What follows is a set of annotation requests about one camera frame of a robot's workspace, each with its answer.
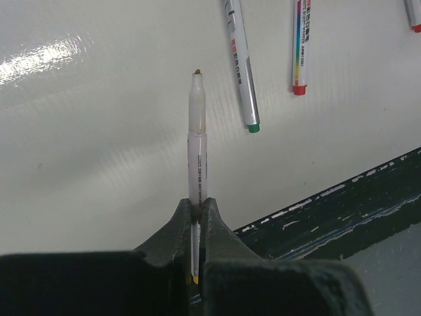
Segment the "white pen brown tip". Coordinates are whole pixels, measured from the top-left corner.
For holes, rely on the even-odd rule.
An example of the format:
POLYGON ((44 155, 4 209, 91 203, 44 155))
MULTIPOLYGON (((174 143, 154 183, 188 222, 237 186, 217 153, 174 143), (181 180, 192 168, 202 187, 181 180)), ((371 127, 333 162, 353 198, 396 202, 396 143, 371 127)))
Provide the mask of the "white pen brown tip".
POLYGON ((421 32, 421 0, 405 0, 405 7, 411 29, 421 32))

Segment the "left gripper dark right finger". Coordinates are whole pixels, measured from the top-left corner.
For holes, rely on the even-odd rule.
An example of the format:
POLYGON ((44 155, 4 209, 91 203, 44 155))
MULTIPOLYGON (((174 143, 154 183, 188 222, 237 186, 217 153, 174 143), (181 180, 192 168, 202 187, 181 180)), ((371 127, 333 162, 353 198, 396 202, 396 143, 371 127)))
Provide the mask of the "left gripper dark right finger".
POLYGON ((200 241, 204 315, 372 315, 357 274, 339 261, 263 259, 204 202, 200 241))

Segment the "white pen red end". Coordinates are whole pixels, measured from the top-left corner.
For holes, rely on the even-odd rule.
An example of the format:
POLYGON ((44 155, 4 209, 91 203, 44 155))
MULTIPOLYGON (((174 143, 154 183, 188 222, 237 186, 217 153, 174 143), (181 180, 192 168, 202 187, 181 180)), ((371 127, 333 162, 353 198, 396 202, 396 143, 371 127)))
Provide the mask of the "white pen red end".
POLYGON ((294 1, 293 29, 293 94, 302 96, 307 91, 309 69, 311 0, 294 1))

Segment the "white pen green end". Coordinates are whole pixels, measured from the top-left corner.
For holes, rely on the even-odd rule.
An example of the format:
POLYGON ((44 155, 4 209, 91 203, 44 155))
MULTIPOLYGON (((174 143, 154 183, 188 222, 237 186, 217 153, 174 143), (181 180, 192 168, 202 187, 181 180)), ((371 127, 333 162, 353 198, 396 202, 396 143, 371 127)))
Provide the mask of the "white pen green end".
POLYGON ((241 1, 227 0, 222 3, 230 34, 230 47, 234 60, 234 73, 237 81, 241 108, 243 110, 243 117, 248 131, 254 134, 260 131, 260 117, 241 9, 241 1))

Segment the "white pen yellow end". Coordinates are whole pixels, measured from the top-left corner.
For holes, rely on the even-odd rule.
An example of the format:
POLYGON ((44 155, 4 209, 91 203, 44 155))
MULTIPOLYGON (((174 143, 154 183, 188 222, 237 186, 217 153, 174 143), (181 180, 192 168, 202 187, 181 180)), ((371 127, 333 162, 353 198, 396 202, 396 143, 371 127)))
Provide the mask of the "white pen yellow end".
POLYGON ((203 74, 192 74, 189 91, 187 134, 188 197, 191 203, 191 275, 199 283, 199 243, 201 214, 207 199, 207 120, 203 74))

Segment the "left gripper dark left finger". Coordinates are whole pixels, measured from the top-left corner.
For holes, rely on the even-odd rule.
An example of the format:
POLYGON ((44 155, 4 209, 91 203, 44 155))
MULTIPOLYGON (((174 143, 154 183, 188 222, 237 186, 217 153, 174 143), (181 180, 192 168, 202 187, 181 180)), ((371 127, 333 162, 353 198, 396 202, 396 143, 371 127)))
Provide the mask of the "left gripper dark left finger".
POLYGON ((2 315, 187 315, 191 204, 134 250, 1 257, 2 315))

